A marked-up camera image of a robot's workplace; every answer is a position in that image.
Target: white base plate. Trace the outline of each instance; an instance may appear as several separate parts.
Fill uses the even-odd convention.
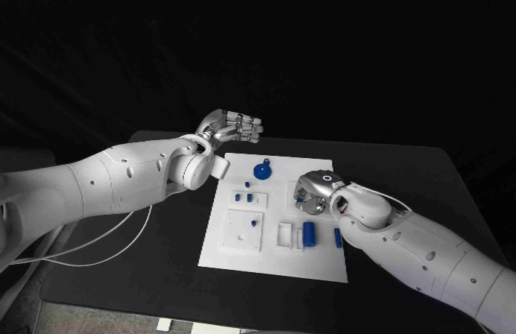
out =
[[[320,216],[308,215],[296,209],[291,210],[288,206],[292,195],[289,182],[296,182],[298,177],[312,170],[333,170],[331,160],[232,153],[226,153],[224,158],[230,162],[230,167],[223,180],[217,182],[198,266],[347,283],[344,250],[335,248],[334,218],[327,213]],[[272,175],[266,180],[258,180],[252,175],[252,169],[263,162],[263,158],[271,160]],[[243,185],[246,181],[250,183],[249,188]],[[266,209],[233,208],[230,199],[235,191],[266,194]],[[247,250],[222,248],[224,236],[235,237],[230,231],[232,235],[227,235],[224,228],[227,210],[246,210],[245,212],[255,215],[256,212],[262,214],[259,251],[252,251],[253,248]],[[295,250],[295,231],[302,229],[305,221],[315,224],[315,246]],[[279,223],[291,224],[289,250],[276,246]]]

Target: robotic hand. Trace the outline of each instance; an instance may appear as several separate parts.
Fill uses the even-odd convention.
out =
[[[516,273],[429,219],[396,209],[371,189],[333,171],[298,178],[295,207],[328,209],[345,242],[412,289],[465,312],[493,332],[516,333]]]
[[[229,163],[214,150],[229,140],[258,142],[260,120],[214,110],[194,134],[119,144],[76,163],[0,174],[0,272],[50,230],[80,218],[136,211]]]

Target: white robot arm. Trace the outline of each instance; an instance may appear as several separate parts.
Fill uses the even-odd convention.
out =
[[[258,142],[260,120],[214,110],[196,133],[121,144],[76,163],[0,174],[0,272],[50,230],[80,218],[136,211],[211,175],[229,163],[214,149],[229,140]]]
[[[344,183],[333,171],[299,177],[294,201],[311,215],[328,208],[345,242],[406,286],[493,332],[516,333],[516,273],[442,225],[409,208],[397,210],[374,190]]]

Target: robot forearm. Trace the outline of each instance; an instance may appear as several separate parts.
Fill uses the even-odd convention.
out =
[[[343,213],[335,205],[340,196],[348,200]],[[343,188],[330,208],[347,243],[363,249],[406,286],[465,312],[495,333],[516,332],[516,273],[510,269],[442,225],[412,211],[392,209],[367,191]],[[371,229],[364,223],[384,224]]]

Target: white board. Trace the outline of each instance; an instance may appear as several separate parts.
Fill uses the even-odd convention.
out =
[[[337,225],[331,214],[324,212],[320,216],[312,216],[291,206],[292,183],[312,170],[333,170],[331,160],[232,153],[226,153],[224,158],[230,167],[223,180],[217,182],[198,266],[347,283],[344,249],[335,247],[333,229]],[[263,158],[271,161],[272,175],[266,180],[258,180],[252,169],[263,162]],[[243,185],[246,181],[250,183],[249,188]],[[247,204],[249,192],[260,195],[252,196]],[[239,201],[235,201],[235,193],[242,194]],[[266,200],[255,203],[258,198]],[[259,226],[260,232],[259,248],[255,249],[256,246],[250,244],[256,243],[258,229],[250,226],[249,220],[258,215],[260,218],[256,227]],[[233,225],[227,222],[233,222],[235,216],[242,220],[237,225],[242,227],[227,229]],[[315,224],[315,246],[311,248],[298,244],[298,230],[305,221]],[[289,248],[278,246],[278,230],[281,238],[285,238],[288,227],[279,224],[291,225]],[[247,245],[243,245],[245,239],[252,239]],[[232,241],[230,248],[222,246],[224,240]]]

